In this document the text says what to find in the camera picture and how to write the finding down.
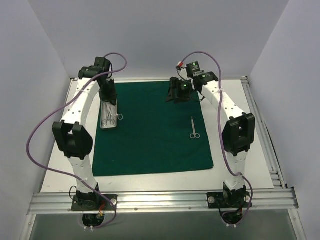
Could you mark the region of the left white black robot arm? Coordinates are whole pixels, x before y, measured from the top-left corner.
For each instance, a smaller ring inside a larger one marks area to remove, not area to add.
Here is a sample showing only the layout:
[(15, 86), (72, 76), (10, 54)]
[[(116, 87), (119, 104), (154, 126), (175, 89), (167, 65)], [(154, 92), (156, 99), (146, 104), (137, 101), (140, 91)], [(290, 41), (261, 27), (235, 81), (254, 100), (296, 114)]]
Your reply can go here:
[(112, 69), (112, 63), (105, 57), (96, 57), (92, 66), (84, 66), (78, 73), (73, 102), (62, 119), (52, 125), (57, 146), (78, 177), (77, 202), (90, 210), (100, 206), (101, 197), (90, 162), (94, 140), (86, 130), (86, 121), (94, 98), (99, 96), (102, 115), (111, 117), (111, 127), (117, 125), (117, 93), (115, 81), (111, 78)]

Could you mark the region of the green surgical cloth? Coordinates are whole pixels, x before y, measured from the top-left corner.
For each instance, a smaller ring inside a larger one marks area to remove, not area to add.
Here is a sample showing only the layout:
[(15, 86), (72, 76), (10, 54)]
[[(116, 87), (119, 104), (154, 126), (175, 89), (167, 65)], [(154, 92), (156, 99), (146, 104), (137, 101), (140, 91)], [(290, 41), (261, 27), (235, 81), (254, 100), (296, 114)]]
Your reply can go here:
[[(95, 177), (163, 174), (213, 168), (200, 102), (165, 102), (169, 83), (116, 84), (115, 128), (96, 130)], [(191, 117), (199, 139), (191, 139)]]

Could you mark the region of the silver surgical scissors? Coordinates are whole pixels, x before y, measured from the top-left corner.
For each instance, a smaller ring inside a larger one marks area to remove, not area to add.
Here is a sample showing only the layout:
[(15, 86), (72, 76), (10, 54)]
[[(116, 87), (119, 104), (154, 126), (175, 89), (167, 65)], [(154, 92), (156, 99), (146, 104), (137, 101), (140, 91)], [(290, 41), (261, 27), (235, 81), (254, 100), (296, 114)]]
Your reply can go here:
[(199, 139), (201, 135), (196, 132), (195, 122), (193, 117), (191, 117), (191, 127), (192, 127), (192, 133), (189, 135), (189, 137), (191, 139)]

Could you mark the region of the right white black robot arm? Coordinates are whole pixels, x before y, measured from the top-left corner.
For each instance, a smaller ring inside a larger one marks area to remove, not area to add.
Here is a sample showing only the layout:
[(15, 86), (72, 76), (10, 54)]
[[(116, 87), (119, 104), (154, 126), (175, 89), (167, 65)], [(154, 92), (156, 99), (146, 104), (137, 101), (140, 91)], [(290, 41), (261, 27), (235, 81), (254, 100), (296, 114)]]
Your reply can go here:
[(222, 156), (229, 172), (223, 182), (223, 203), (234, 206), (240, 201), (239, 191), (246, 188), (245, 165), (248, 152), (255, 138), (256, 119), (246, 113), (230, 98), (222, 87), (222, 81), (212, 72), (205, 72), (197, 61), (176, 66), (178, 76), (171, 77), (166, 102), (184, 103), (199, 93), (217, 111), (218, 136)]

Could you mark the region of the silver straight hemostat forceps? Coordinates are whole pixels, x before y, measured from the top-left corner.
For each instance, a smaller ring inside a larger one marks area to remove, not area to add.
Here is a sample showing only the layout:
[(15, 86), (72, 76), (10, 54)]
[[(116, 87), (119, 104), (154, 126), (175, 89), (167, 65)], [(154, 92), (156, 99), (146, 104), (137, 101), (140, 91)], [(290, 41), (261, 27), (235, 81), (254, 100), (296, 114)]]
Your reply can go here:
[(108, 121), (122, 120), (124, 117), (118, 113), (118, 107), (111, 105), (109, 102), (105, 104), (106, 119)]

